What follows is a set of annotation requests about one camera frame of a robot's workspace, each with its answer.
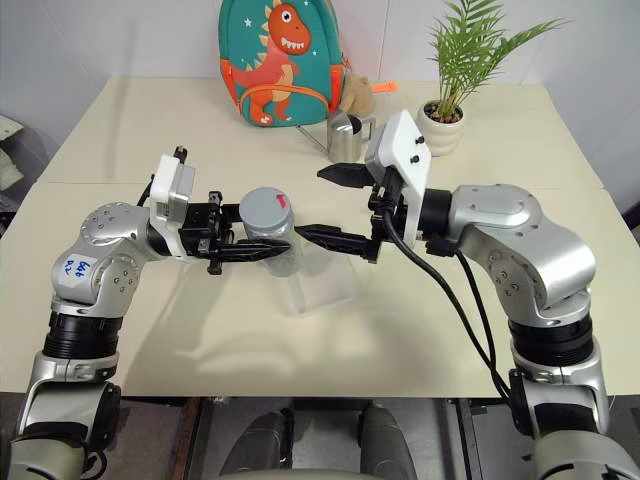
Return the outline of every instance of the potted plant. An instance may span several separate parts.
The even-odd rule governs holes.
[[[540,23],[510,38],[498,25],[504,13],[497,0],[445,1],[450,15],[433,29],[440,98],[418,110],[416,122],[433,156],[450,153],[460,141],[466,115],[460,105],[497,74],[501,62],[519,46],[564,23]]]

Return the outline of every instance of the black cable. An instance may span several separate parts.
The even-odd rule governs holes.
[[[98,478],[104,475],[104,472],[107,471],[107,456],[104,454],[103,451],[95,452],[95,454],[100,459],[100,470],[98,470],[98,472],[95,475],[82,478],[82,480],[98,480]]]
[[[142,195],[140,195],[140,199],[138,200],[138,203],[136,204],[138,207],[142,207],[144,205],[144,202],[147,200],[147,198],[149,198],[149,195],[151,195],[151,185],[153,185],[153,177],[154,176],[155,175],[151,175],[151,180],[149,181],[149,183],[147,184],[146,188],[142,192]]]
[[[462,305],[460,304],[460,301],[458,300],[455,293],[453,292],[453,289],[451,288],[451,286],[447,283],[444,277],[440,275],[440,273],[435,268],[433,268],[426,261],[420,258],[418,254],[416,254],[413,250],[411,250],[411,248],[409,248],[409,246],[406,243],[404,243],[402,238],[400,238],[400,235],[398,235],[398,232],[396,231],[395,227],[393,226],[393,217],[392,217],[392,212],[390,210],[386,210],[383,213],[382,218],[384,221],[384,227],[387,232],[387,235],[393,241],[393,243],[396,244],[396,246],[400,249],[400,251],[409,260],[411,260],[415,265],[417,265],[420,269],[425,271],[431,278],[433,278],[436,281],[436,283],[440,286],[440,288],[442,288],[444,293],[447,295],[447,298],[449,299],[453,307],[456,309],[456,312],[458,313],[458,316],[462,321],[462,325],[464,326],[464,329],[466,330],[467,335],[471,339],[471,343],[475,347],[476,351],[478,352],[478,355],[480,355],[480,358],[482,358],[482,361],[485,363],[487,368],[489,368],[492,379],[494,375],[499,376],[499,373],[497,372],[495,366],[492,365],[491,360],[489,359],[489,357],[487,357],[487,354],[482,348],[482,345],[480,345],[480,342],[478,341],[478,338],[476,337],[475,332],[473,331],[473,328],[469,323],[467,314],[462,308]],[[509,404],[509,397],[507,397],[506,392],[503,391],[502,388],[496,387],[496,389],[498,390],[498,393],[500,394],[502,399],[505,400],[507,404]]]
[[[469,266],[469,262],[467,262],[467,259],[462,254],[462,252],[460,250],[456,250],[455,254],[456,254],[456,257],[458,258],[458,261],[460,262],[460,265],[462,265],[462,269],[464,270],[465,275],[467,276],[469,287],[471,287],[471,292],[473,293],[473,298],[476,301],[476,305],[478,307],[478,313],[480,314],[480,319],[482,320],[482,327],[484,328],[485,337],[487,338],[487,345],[489,347],[489,360],[493,367],[491,371],[493,384],[495,385],[496,389],[498,389],[498,391],[502,389],[504,394],[507,397],[509,397],[511,394],[509,387],[507,387],[506,383],[504,382],[504,380],[499,374],[495,375],[496,373],[498,373],[498,370],[496,368],[496,365],[497,365],[496,348],[495,348],[495,343],[493,341],[493,333],[491,332],[491,324],[489,323],[489,317],[487,316],[487,311],[485,310],[484,303],[482,302],[480,290],[478,290],[478,284],[476,283],[476,279],[473,275],[473,271]]]

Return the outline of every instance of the green backpack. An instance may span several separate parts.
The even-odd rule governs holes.
[[[318,123],[340,103],[344,79],[329,0],[224,0],[222,78],[251,124]]]

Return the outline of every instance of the stuffed toy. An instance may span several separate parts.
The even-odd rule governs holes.
[[[375,100],[369,79],[364,75],[347,74],[338,108],[356,117],[366,117],[373,112],[374,107]]]

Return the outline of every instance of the gray lid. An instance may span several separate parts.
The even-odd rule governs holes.
[[[286,225],[293,213],[289,198],[277,188],[260,187],[240,202],[240,218],[246,227],[269,233]]]

